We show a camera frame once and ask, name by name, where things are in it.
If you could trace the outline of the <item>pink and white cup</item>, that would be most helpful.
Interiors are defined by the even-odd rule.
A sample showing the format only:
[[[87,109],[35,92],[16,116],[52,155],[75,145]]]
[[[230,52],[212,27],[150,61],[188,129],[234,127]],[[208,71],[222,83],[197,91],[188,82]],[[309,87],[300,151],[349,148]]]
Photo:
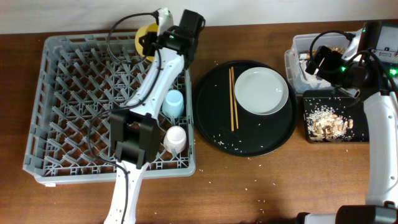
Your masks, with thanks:
[[[163,145],[169,153],[181,153],[187,143],[187,134],[180,126],[172,126],[165,134]]]

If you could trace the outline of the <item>yellow plastic bowl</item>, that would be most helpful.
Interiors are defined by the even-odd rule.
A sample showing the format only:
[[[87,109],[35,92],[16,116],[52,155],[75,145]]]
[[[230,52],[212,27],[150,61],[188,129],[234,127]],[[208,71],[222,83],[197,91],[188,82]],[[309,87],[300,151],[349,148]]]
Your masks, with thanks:
[[[134,42],[135,42],[136,51],[140,56],[141,56],[141,54],[138,52],[138,50],[142,50],[142,47],[139,45],[138,39],[140,37],[142,37],[143,35],[147,34],[148,32],[156,32],[157,33],[158,28],[159,28],[159,26],[156,23],[153,23],[148,26],[143,26],[143,27],[139,28],[138,31],[136,32]],[[146,57],[146,59],[148,61],[152,62],[154,60],[154,57]]]

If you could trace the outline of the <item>white round plate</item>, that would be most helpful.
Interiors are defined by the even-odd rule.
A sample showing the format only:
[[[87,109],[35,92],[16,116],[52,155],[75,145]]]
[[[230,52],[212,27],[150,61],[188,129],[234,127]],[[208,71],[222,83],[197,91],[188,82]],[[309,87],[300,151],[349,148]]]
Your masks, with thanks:
[[[275,70],[254,67],[245,70],[235,82],[238,104],[256,115],[270,115],[281,110],[289,97],[285,79]]]

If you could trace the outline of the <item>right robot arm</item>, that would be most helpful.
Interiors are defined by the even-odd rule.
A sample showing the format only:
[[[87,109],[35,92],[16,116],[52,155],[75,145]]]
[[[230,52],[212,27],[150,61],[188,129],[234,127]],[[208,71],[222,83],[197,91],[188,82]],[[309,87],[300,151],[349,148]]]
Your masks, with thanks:
[[[296,35],[285,53],[288,81],[303,96],[310,142],[369,142],[364,205],[300,213],[297,223],[397,222],[397,25]]]

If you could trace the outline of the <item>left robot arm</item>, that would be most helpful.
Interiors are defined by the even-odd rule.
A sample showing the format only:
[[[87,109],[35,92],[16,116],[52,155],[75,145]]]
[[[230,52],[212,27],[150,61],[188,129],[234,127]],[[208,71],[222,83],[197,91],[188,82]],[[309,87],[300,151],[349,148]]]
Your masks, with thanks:
[[[135,223],[144,177],[160,147],[158,115],[175,79],[195,58],[205,18],[184,10],[175,25],[167,8],[152,12],[158,26],[139,38],[143,54],[154,58],[149,71],[126,107],[110,111],[110,141],[115,152],[116,183],[106,223]]]

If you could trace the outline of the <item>light blue plastic cup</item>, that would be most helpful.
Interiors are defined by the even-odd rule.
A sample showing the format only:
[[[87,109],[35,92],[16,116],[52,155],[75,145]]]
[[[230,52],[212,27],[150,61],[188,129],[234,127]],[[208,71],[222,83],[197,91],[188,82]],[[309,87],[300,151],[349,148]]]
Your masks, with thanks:
[[[166,117],[179,118],[183,114],[183,95],[178,90],[169,90],[162,104],[162,112]]]

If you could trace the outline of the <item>wooden chopstick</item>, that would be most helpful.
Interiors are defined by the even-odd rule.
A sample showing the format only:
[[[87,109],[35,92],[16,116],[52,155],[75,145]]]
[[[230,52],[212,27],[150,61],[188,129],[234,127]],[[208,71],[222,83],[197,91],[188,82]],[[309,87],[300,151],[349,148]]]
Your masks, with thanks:
[[[232,81],[232,96],[233,96],[233,106],[234,106],[234,117],[235,117],[235,125],[236,129],[239,129],[239,119],[238,119],[238,104],[236,101],[236,95],[235,95],[235,75],[234,75],[234,67],[231,67],[231,81]]]
[[[232,92],[232,74],[231,69],[229,69],[229,107],[230,107],[230,121],[231,121],[231,131],[234,131],[234,109],[233,109],[233,92]]]

